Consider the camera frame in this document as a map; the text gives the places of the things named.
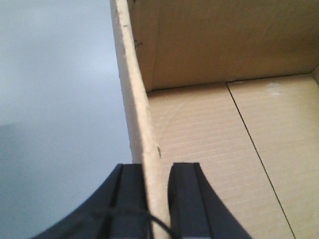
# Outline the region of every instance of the black plastic part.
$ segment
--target black plastic part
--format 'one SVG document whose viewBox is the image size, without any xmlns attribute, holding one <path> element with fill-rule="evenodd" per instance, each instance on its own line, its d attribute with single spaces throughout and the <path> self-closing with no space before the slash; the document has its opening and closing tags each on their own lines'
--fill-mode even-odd
<svg viewBox="0 0 319 239">
<path fill-rule="evenodd" d="M 172 229 L 181 239 L 251 239 L 211 188 L 198 163 L 174 163 L 168 203 Z"/>
<path fill-rule="evenodd" d="M 140 164 L 118 164 L 80 207 L 33 239 L 146 239 L 146 218 L 123 207 L 147 211 Z"/>
</svg>

